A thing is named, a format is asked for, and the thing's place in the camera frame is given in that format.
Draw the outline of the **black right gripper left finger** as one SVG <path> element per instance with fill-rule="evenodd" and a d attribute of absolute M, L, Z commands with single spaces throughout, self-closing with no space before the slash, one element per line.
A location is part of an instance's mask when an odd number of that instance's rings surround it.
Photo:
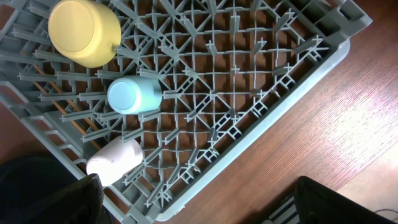
<path fill-rule="evenodd" d="M 60 189 L 32 205 L 1 219 L 1 223 L 85 223 L 94 224 L 101 213 L 103 188 L 98 174 Z"/>

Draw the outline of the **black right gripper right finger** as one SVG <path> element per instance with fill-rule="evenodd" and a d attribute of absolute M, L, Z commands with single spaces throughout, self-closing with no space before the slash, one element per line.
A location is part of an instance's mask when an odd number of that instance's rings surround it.
<path fill-rule="evenodd" d="M 394 224 L 307 176 L 297 180 L 294 204 L 304 224 Z"/>

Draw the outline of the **pink plastic cup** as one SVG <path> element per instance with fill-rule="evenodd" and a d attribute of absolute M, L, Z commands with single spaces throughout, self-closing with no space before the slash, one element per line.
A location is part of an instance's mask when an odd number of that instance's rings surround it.
<path fill-rule="evenodd" d="M 143 160 L 143 151 L 136 140 L 123 143 L 118 136 L 92 156 L 86 164 L 86 172 L 98 174 L 103 187 L 110 186 L 124 174 L 132 171 Z"/>

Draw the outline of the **light blue plastic cup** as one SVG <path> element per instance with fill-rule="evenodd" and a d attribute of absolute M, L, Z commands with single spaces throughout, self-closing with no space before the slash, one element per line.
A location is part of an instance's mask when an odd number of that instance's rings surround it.
<path fill-rule="evenodd" d="M 120 114 L 139 114 L 156 110 L 162 101 L 157 80 L 137 75 L 118 78 L 107 91 L 110 107 Z"/>

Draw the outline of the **yellow plastic bowl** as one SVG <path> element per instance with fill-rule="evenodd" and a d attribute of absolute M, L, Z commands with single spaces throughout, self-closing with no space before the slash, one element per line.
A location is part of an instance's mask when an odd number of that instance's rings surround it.
<path fill-rule="evenodd" d="M 63 0 L 52 9 L 48 31 L 53 46 L 66 58 L 88 68 L 102 67 L 121 44 L 121 25 L 102 3 Z"/>

